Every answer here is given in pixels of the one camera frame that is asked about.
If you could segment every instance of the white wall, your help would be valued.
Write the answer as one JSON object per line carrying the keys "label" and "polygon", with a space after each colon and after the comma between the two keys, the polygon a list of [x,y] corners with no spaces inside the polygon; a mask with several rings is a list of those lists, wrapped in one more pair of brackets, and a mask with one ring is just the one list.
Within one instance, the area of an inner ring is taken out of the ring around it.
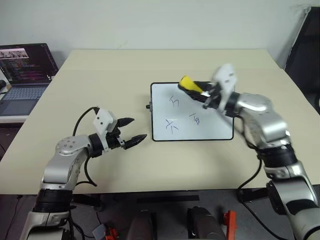
{"label": "white wall", "polygon": [[0,0],[0,45],[48,43],[62,65],[74,48],[265,48],[283,67],[319,0]]}

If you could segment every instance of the laptop screen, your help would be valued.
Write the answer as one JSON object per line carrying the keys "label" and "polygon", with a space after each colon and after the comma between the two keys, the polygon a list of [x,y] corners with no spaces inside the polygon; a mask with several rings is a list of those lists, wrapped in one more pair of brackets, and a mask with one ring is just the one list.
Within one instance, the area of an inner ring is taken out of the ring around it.
{"label": "laptop screen", "polygon": [[49,83],[58,72],[46,43],[0,46],[0,69],[11,85]]}

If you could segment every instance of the black cable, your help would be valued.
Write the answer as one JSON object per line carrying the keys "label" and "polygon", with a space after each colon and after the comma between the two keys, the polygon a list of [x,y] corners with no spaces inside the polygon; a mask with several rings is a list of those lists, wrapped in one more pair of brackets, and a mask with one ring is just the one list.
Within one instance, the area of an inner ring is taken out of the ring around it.
{"label": "black cable", "polygon": [[86,238],[88,238],[88,239],[94,239],[94,238],[95,238],[94,236],[88,236],[88,235],[85,235],[85,234],[84,234],[84,236],[85,236]]}
{"label": "black cable", "polygon": [[75,136],[76,135],[76,132],[77,132],[77,128],[78,128],[78,125],[80,123],[80,121],[84,118],[84,116],[90,112],[91,110],[94,110],[95,114],[97,114],[99,108],[97,106],[92,106],[90,108],[88,108],[84,113],[82,113],[82,115],[79,117],[78,121],[76,121],[76,124],[74,126],[74,129],[73,129],[73,133],[72,133],[72,136]]}
{"label": "black cable", "polygon": [[98,215],[97,211],[95,212],[95,215],[96,215],[96,218],[98,219],[99,224],[101,225],[101,221],[100,221],[100,218],[99,218],[99,215]]}
{"label": "black cable", "polygon": [[7,239],[8,234],[9,234],[9,232],[10,232],[10,229],[11,229],[11,227],[12,227],[12,224],[14,223],[14,220],[15,220],[15,217],[16,217],[16,214],[17,214],[18,204],[19,204],[20,199],[21,199],[22,197],[23,197],[23,195],[18,195],[18,196],[16,197],[16,198],[17,198],[17,201],[16,201],[16,204],[15,204],[15,207],[14,207],[14,214],[13,214],[13,217],[11,218],[11,222],[10,222],[10,224],[9,224],[9,227],[8,227],[7,231],[6,231],[4,240]]}
{"label": "black cable", "polygon": [[68,222],[69,222],[69,229],[70,229],[70,238],[71,238],[71,240],[74,240],[75,239],[75,231],[74,231],[74,221],[71,216],[71,210],[69,210]]}
{"label": "black cable", "polygon": [[[241,119],[242,121],[242,131],[240,131],[239,129],[237,129],[236,127],[234,127],[234,129],[236,130],[236,132],[238,132],[245,140],[245,143],[246,145],[250,148],[250,149],[253,149],[255,151],[258,151],[259,148],[257,146],[255,146],[252,142],[250,142],[248,139],[247,139],[247,136],[246,136],[246,126],[245,126],[245,121],[244,119],[240,116],[240,115],[237,115],[236,116],[237,118]],[[245,186],[247,185],[249,182],[251,182],[260,172],[261,170],[261,167],[262,167],[262,160],[259,159],[259,166],[258,166],[258,169],[256,170],[256,172],[252,175],[252,177],[250,177],[248,180],[246,180],[244,183],[242,183],[236,190],[236,196],[237,196],[237,199],[238,201],[252,214],[252,216],[258,221],[258,223],[268,232],[270,233],[272,236],[274,236],[276,239],[279,239],[279,240],[287,240],[285,238],[282,238],[278,235],[276,235],[273,231],[271,231],[260,219],[259,217],[251,210],[251,208],[241,199],[241,196],[240,196],[240,190]]]}
{"label": "black cable", "polygon": [[[99,108],[97,106],[92,106],[90,108],[88,108],[84,113],[82,113],[82,115],[79,117],[78,121],[76,121],[76,124],[74,126],[74,129],[73,129],[73,133],[72,133],[72,136],[75,136],[76,135],[76,132],[77,132],[77,129],[78,129],[78,126],[79,126],[79,123],[81,122],[81,120],[84,118],[84,116],[90,112],[91,110],[94,110],[95,114],[98,113],[99,111]],[[88,162],[90,160],[90,157],[88,157],[86,160],[85,160],[85,163],[84,163],[84,174],[86,176],[86,178],[88,179],[88,181],[80,181],[80,182],[77,182],[76,183],[76,186],[78,186],[79,184],[91,184],[93,186],[97,186],[97,184],[91,179],[91,177],[89,176],[88,174]]]}
{"label": "black cable", "polygon": [[88,174],[88,162],[90,160],[90,157],[88,156],[88,158],[85,160],[84,162],[84,174],[86,176],[86,178],[88,179],[88,181],[79,181],[76,183],[76,186],[78,186],[79,184],[91,184],[93,186],[97,186],[97,184],[91,179],[91,177]]}
{"label": "black cable", "polygon": [[279,240],[287,240],[286,238],[282,238],[278,235],[276,235],[273,231],[271,231],[260,219],[259,217],[254,213],[254,211],[251,210],[251,208],[242,200],[241,198],[241,194],[240,194],[240,190],[247,185],[248,183],[250,183],[260,172],[262,167],[262,160],[259,159],[259,166],[258,169],[255,171],[255,173],[252,175],[252,177],[250,177],[248,180],[246,180],[244,183],[242,183],[237,189],[236,189],[236,196],[238,201],[251,213],[251,215],[258,221],[258,223],[268,232],[270,233],[272,236],[274,236],[276,239]]}
{"label": "black cable", "polygon": [[77,229],[78,232],[81,234],[82,240],[86,240],[84,230],[83,230],[78,224],[76,224],[75,222],[73,222],[73,226],[74,226],[75,229]]}

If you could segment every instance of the laptop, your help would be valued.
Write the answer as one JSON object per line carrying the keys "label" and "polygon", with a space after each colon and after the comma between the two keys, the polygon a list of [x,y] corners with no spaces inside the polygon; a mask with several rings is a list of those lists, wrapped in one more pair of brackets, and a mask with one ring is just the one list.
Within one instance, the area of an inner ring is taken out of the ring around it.
{"label": "laptop", "polygon": [[11,88],[0,100],[0,123],[24,122],[58,72],[46,43],[0,46],[0,69]]}

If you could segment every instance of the cable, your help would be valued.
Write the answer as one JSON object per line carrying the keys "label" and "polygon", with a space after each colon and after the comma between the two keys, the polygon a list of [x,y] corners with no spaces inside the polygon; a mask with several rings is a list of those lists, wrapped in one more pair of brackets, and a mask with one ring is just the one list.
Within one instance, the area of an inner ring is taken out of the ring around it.
{"label": "cable", "polygon": [[18,201],[16,201],[16,204],[15,204],[15,207],[14,207],[14,214],[13,214],[13,217],[11,218],[11,222],[10,222],[10,224],[9,224],[9,227],[8,227],[7,231],[6,231],[4,240],[7,239],[8,234],[9,234],[9,232],[10,232],[10,229],[11,229],[11,227],[12,227],[12,224],[14,223],[14,220],[15,220],[15,217],[16,217],[16,214],[17,214],[18,204],[19,204],[20,199],[21,199],[22,197],[23,197],[23,195],[17,195],[17,197],[16,197],[16,199],[17,199]]}
{"label": "cable", "polygon": [[[97,218],[99,224],[101,224],[101,221],[100,221],[100,219],[99,219],[98,212],[95,212],[95,214],[96,214],[96,218]],[[82,227],[81,227],[79,224],[75,223],[74,221],[72,221],[72,223],[73,223],[73,226],[74,226],[74,227],[78,230],[78,232],[81,234],[82,240],[85,240],[85,237],[87,237],[87,238],[89,238],[89,239],[94,239],[94,238],[95,238],[94,236],[88,236],[88,235],[86,235],[85,232],[84,232],[84,230],[82,229]]]}
{"label": "cable", "polygon": [[99,224],[101,225],[101,221],[100,221],[100,218],[99,218],[99,215],[98,215],[97,211],[95,212],[95,215],[96,215],[96,218],[98,219]]}
{"label": "cable", "polygon": [[[82,113],[82,115],[79,117],[78,121],[76,121],[76,124],[74,126],[74,129],[73,129],[73,133],[72,133],[72,136],[75,136],[76,135],[76,132],[77,132],[77,129],[78,129],[78,126],[79,126],[79,123],[81,122],[81,120],[84,118],[84,116],[90,112],[91,110],[94,110],[95,114],[98,113],[99,111],[99,108],[97,106],[92,106],[90,108],[88,108],[84,113]],[[85,163],[84,163],[84,174],[87,178],[88,181],[80,181],[80,182],[77,182],[76,183],[76,186],[80,185],[80,184],[91,184],[93,186],[97,186],[97,184],[91,179],[91,177],[89,176],[88,174],[88,162],[90,160],[90,157],[88,156],[88,158],[85,160]]]}
{"label": "cable", "polygon": [[88,179],[88,181],[79,181],[76,183],[76,186],[80,185],[80,184],[91,184],[93,186],[97,186],[97,184],[91,179],[91,177],[88,174],[88,162],[90,160],[90,157],[88,156],[87,159],[84,162],[84,174],[86,176],[86,178]]}
{"label": "cable", "polygon": [[69,222],[69,229],[70,229],[70,238],[71,238],[71,240],[74,240],[75,239],[75,231],[74,231],[74,221],[71,216],[71,210],[69,210],[68,222]]}
{"label": "cable", "polygon": [[237,189],[236,189],[236,196],[238,201],[251,213],[251,215],[258,221],[258,223],[268,232],[270,233],[272,236],[274,236],[276,239],[279,240],[287,240],[286,238],[282,238],[278,235],[276,235],[273,231],[271,231],[260,219],[259,217],[254,213],[254,211],[251,210],[251,208],[242,200],[241,195],[240,195],[240,190],[247,185],[248,183],[250,183],[260,172],[262,167],[262,160],[259,159],[259,166],[258,169],[255,171],[255,173],[252,175],[252,177],[250,177],[248,180],[246,180],[244,183],[242,183]]}
{"label": "cable", "polygon": [[84,230],[83,230],[78,224],[76,224],[75,222],[73,222],[73,226],[74,226],[75,229],[77,229],[78,232],[81,234],[82,240],[86,240]]}
{"label": "cable", "polygon": [[82,115],[79,117],[78,121],[76,121],[76,124],[74,126],[74,129],[73,129],[73,133],[72,133],[72,136],[75,136],[76,135],[76,132],[77,132],[77,128],[78,128],[78,125],[80,123],[80,121],[84,118],[84,116],[90,112],[91,110],[94,110],[95,114],[98,113],[99,111],[99,108],[97,106],[92,106],[90,108],[88,108],[84,113],[82,113]]}

